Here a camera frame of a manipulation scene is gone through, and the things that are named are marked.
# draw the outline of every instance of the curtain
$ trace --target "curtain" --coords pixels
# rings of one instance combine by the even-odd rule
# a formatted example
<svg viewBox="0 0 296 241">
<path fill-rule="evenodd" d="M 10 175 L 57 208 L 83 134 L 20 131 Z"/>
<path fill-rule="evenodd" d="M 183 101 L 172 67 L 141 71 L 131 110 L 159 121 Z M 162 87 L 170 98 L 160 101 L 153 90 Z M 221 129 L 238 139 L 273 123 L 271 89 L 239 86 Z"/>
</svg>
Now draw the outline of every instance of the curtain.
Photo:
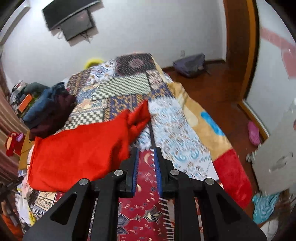
<svg viewBox="0 0 296 241">
<path fill-rule="evenodd" d="M 26 133 L 27 128 L 21 123 L 7 99 L 10 97 L 5 74 L 0 64 L 0 181 L 8 182 L 17 178 L 19 156 L 6 156 L 5 142 L 7 136 L 15 131 Z"/>
</svg>

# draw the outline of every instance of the wall-mounted monitor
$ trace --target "wall-mounted monitor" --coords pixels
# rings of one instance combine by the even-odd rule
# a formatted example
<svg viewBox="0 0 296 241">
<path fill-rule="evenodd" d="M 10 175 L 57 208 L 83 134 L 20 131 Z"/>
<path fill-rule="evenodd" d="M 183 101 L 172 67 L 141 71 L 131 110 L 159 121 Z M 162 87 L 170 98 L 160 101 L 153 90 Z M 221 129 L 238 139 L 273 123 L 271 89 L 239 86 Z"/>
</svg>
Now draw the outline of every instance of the wall-mounted monitor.
<svg viewBox="0 0 296 241">
<path fill-rule="evenodd" d="M 56 28 L 74 14 L 100 2 L 100 0 L 54 0 L 42 11 L 49 30 Z"/>
<path fill-rule="evenodd" d="M 92 27 L 93 23 L 87 9 L 73 15 L 61 23 L 61 29 L 66 41 L 69 41 L 71 38 L 74 38 L 78 34 L 85 32 Z"/>
</svg>

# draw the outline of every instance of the gray bag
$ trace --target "gray bag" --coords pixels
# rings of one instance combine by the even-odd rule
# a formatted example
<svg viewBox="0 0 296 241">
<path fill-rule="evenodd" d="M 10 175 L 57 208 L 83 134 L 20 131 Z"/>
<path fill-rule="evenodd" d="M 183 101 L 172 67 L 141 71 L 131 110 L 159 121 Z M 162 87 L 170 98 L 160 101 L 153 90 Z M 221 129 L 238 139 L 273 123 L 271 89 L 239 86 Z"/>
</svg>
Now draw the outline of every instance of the gray bag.
<svg viewBox="0 0 296 241">
<path fill-rule="evenodd" d="M 189 56 L 173 62 L 174 69 L 187 78 L 194 78 L 205 71 L 205 55 Z"/>
</svg>

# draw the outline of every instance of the red stuffed toy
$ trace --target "red stuffed toy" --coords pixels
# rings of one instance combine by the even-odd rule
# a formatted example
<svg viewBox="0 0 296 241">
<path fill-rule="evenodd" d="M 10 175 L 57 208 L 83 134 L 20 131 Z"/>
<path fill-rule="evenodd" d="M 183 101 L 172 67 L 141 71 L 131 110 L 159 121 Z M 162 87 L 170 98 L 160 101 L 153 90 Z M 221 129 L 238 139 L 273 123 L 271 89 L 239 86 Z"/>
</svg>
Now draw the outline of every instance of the red stuffed toy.
<svg viewBox="0 0 296 241">
<path fill-rule="evenodd" d="M 16 132 L 12 132 L 9 134 L 6 139 L 5 147 L 6 147 L 6 155 L 13 156 L 13 152 L 20 156 L 22 145 L 25 140 L 25 135 L 23 133 L 18 134 Z"/>
</svg>

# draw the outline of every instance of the orange box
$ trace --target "orange box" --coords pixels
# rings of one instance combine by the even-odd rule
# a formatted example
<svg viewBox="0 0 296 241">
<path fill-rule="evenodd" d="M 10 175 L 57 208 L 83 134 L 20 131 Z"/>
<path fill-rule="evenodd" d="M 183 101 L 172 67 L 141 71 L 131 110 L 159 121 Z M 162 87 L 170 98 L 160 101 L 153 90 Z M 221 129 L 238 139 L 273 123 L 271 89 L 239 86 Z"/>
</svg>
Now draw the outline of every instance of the orange box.
<svg viewBox="0 0 296 241">
<path fill-rule="evenodd" d="M 27 94 L 27 96 L 24 98 L 22 103 L 20 104 L 18 110 L 20 112 L 23 112 L 24 109 L 27 107 L 27 105 L 30 103 L 30 101 L 33 99 L 33 97 L 30 94 Z"/>
</svg>

